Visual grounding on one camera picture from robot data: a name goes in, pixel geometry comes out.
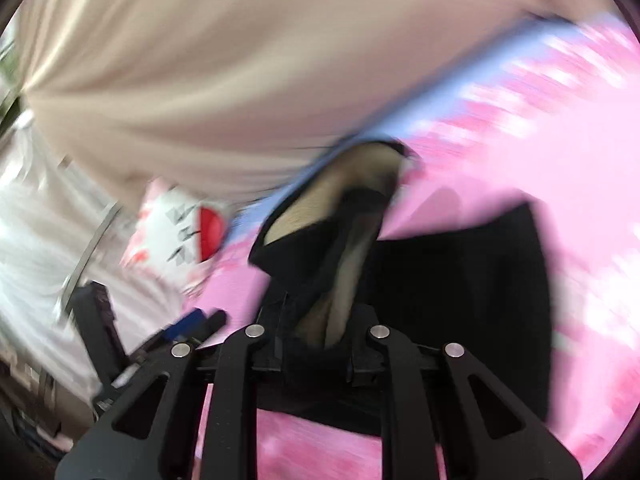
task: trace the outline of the black cloth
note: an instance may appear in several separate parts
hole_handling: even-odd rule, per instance
[[[324,233],[321,236],[329,235],[310,227],[289,242],[270,248],[268,263],[278,270],[272,276],[287,275],[287,267],[293,268],[304,257],[300,244],[318,249],[325,244],[331,247],[328,239],[318,238],[320,232]],[[296,242],[295,248],[288,246],[292,240]],[[307,262],[298,266],[296,272],[301,269],[311,272],[313,267],[312,262]],[[308,290],[287,282],[288,279],[273,278],[261,307],[277,304],[283,310],[297,311],[300,302],[292,296],[292,290],[298,288],[300,292],[293,295],[302,297]],[[545,420],[551,306],[545,259],[529,203],[470,229],[376,241],[363,267],[356,302],[373,306],[381,323],[403,332],[417,344],[435,348],[448,342],[464,345]],[[296,312],[295,317],[299,316],[300,312]],[[347,332],[342,343],[348,343],[349,336]],[[285,340],[287,337],[290,341],[286,346],[291,352],[297,347],[291,344],[290,336],[285,335]],[[340,362],[333,354],[341,348],[345,345],[328,349],[327,359],[308,349],[288,359],[312,368],[313,357],[318,357],[321,367],[325,367],[328,362]],[[372,409],[375,402],[375,399],[361,402],[367,404],[365,411],[369,415],[375,412]],[[290,411],[283,406],[261,405],[258,396],[261,408],[294,413],[350,431],[379,434],[375,414],[342,423],[336,420],[335,413],[349,413],[343,404],[344,400],[318,401]]]

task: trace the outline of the black fabric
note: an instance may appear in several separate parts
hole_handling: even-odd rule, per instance
[[[333,235],[329,230],[305,228],[272,246],[267,259],[252,260],[259,260],[261,268],[274,276],[262,304],[282,306],[284,322],[278,331],[284,341],[287,371],[294,382],[296,377],[304,377],[306,386],[327,384],[324,380],[308,382],[314,370],[322,370],[324,376],[344,376],[350,357],[348,330],[343,340],[328,350],[310,349],[290,333],[310,308],[310,298],[317,298],[319,291],[330,286],[332,280],[327,277],[335,273],[334,250],[339,252],[342,247],[339,233],[344,232],[343,227],[336,227]],[[306,239],[320,233],[322,242]],[[305,254],[299,246],[290,247],[292,240],[318,250]],[[315,263],[317,275],[308,275],[305,286],[289,283],[290,276],[299,271],[292,270],[287,276],[288,269],[296,267],[299,258],[320,256],[321,261]],[[309,271],[313,265],[306,262],[302,267]],[[475,228],[375,242],[363,268],[356,301],[372,305],[380,322],[415,343],[432,347],[447,342],[463,344],[540,419],[546,418],[551,309],[545,261],[529,203]],[[336,421],[338,404],[343,407],[345,402],[351,400],[324,400],[288,412],[350,431],[377,431],[370,416],[361,425]],[[261,406],[259,398],[258,406],[273,409]]]
[[[340,259],[350,243],[353,228],[378,236],[391,193],[364,188],[348,189],[334,214],[318,224],[300,229],[252,252],[252,263],[273,277],[274,285],[287,291],[276,336],[282,342],[283,372],[291,388],[301,392],[339,384],[346,380],[351,333],[330,348],[312,348],[294,333],[300,320],[329,294]],[[273,289],[266,294],[273,302]]]
[[[529,203],[456,232],[378,241],[359,300],[417,344],[458,342],[541,419],[551,303]]]

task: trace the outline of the white bag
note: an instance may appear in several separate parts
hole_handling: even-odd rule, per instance
[[[98,379],[78,332],[61,316],[60,297],[111,201],[77,168],[57,165],[30,125],[5,137],[0,139],[0,332],[88,400]],[[126,351],[175,320],[182,306],[180,294],[120,268],[134,228],[135,218],[120,212],[82,274],[82,282],[107,286]]]

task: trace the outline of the beige cloth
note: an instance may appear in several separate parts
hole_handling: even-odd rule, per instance
[[[244,203],[528,12],[610,0],[25,0],[40,130],[137,207],[164,176]]]

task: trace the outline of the pink fabric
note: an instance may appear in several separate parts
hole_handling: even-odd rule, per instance
[[[539,199],[557,311],[550,428],[587,476],[640,400],[640,46],[625,27],[582,32],[469,87],[455,116],[415,123],[403,140],[423,164],[382,235],[473,225]],[[266,282],[246,264],[254,237],[222,251],[199,303],[231,314],[225,335],[250,322]],[[258,458],[262,480],[380,478],[379,442],[275,413],[258,414]]]

